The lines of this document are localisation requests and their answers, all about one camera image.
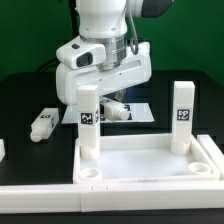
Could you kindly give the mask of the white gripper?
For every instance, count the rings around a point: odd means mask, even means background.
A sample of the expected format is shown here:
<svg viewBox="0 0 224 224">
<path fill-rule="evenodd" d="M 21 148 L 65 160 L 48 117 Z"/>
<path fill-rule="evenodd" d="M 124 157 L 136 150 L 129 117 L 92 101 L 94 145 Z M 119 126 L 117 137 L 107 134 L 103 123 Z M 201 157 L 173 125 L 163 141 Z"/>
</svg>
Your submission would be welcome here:
<svg viewBox="0 0 224 224">
<path fill-rule="evenodd" d="M 114 99 L 122 102 L 126 90 L 148 81 L 151 77 L 150 44 L 139 44 L 139 53 L 133 55 L 127 48 L 127 57 L 120 66 L 109 71 L 100 71 L 96 65 L 75 70 L 60 63 L 56 70 L 56 90 L 60 101 L 66 105 L 77 103 L 76 89 L 82 85 L 97 85 L 99 95 L 115 93 Z"/>
</svg>

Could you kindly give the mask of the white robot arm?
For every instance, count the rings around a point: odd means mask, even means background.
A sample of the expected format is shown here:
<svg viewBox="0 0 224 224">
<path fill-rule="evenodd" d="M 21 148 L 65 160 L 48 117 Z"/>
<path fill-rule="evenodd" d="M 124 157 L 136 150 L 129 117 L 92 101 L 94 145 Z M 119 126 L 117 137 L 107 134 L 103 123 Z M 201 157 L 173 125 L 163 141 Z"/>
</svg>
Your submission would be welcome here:
<svg viewBox="0 0 224 224">
<path fill-rule="evenodd" d="M 76 0 L 79 35 L 56 51 L 56 91 L 66 105 L 77 102 L 76 89 L 96 85 L 106 95 L 148 81 L 150 44 L 126 40 L 135 17 L 157 18 L 174 0 Z"/>
</svg>

